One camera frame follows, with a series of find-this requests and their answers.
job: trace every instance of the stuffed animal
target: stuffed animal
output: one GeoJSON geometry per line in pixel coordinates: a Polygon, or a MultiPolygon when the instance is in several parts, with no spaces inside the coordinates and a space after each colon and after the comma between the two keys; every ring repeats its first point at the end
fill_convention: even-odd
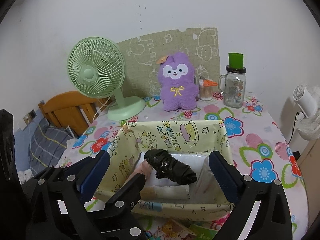
{"type": "Polygon", "coordinates": [[[194,83],[194,74],[195,69],[185,53],[177,52],[163,58],[158,80],[162,85],[160,97],[164,103],[164,111],[196,108],[199,87],[194,83]]]}

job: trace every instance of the fan base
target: fan base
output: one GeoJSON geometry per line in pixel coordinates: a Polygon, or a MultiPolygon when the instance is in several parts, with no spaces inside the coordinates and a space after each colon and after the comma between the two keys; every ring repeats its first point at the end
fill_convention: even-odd
{"type": "Polygon", "coordinates": [[[107,117],[112,121],[122,121],[129,119],[136,114],[139,114],[144,107],[146,102],[139,97],[127,97],[124,98],[125,106],[119,107],[118,105],[110,106],[107,117]]]}

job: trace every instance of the green desk fan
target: green desk fan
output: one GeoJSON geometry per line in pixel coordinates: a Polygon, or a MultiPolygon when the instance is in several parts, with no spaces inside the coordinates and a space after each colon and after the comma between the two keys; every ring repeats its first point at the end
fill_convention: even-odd
{"type": "Polygon", "coordinates": [[[124,58],[110,40],[90,37],[79,41],[69,55],[68,75],[76,89],[87,97],[115,96],[116,104],[111,104],[108,110],[110,120],[129,119],[146,106],[142,98],[123,97],[124,58]]]}

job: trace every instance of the black jar lid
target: black jar lid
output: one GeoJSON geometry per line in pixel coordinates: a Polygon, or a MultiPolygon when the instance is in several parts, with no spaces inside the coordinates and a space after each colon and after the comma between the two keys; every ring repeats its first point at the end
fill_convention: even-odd
{"type": "Polygon", "coordinates": [[[234,74],[244,74],[247,72],[246,68],[231,68],[229,65],[226,65],[226,71],[234,74]]]}

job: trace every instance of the jar handle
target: jar handle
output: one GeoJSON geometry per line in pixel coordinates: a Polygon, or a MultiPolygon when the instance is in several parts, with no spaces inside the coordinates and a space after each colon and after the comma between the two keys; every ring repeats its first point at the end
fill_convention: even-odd
{"type": "Polygon", "coordinates": [[[220,94],[223,95],[223,91],[221,90],[221,79],[222,79],[222,78],[225,78],[225,75],[221,75],[221,76],[219,77],[218,90],[219,90],[220,94]]]}

